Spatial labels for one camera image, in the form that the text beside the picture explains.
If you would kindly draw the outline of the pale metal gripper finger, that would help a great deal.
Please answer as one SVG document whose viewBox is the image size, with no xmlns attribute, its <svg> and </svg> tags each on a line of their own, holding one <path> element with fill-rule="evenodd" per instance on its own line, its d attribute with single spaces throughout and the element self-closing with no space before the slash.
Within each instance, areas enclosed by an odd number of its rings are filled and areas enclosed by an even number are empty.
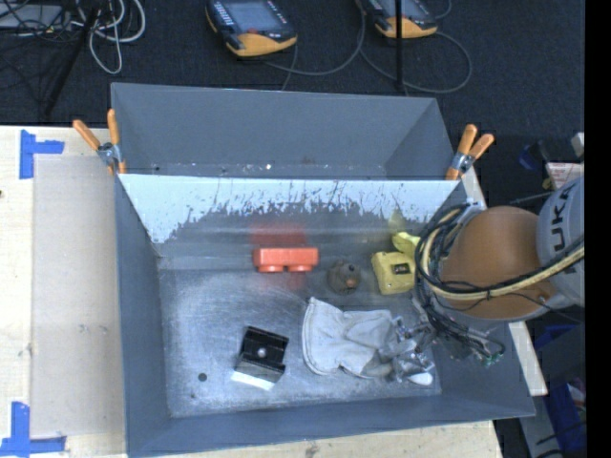
<svg viewBox="0 0 611 458">
<path fill-rule="evenodd" d="M 400 347 L 426 347 L 431 341 L 431 327 L 427 323 L 411 327 L 398 320 L 395 324 L 395 334 Z"/>
<path fill-rule="evenodd" d="M 390 363 L 391 375 L 396 382 L 415 385 L 431 385 L 433 382 L 434 362 L 423 353 L 403 352 L 392 356 Z"/>
</svg>

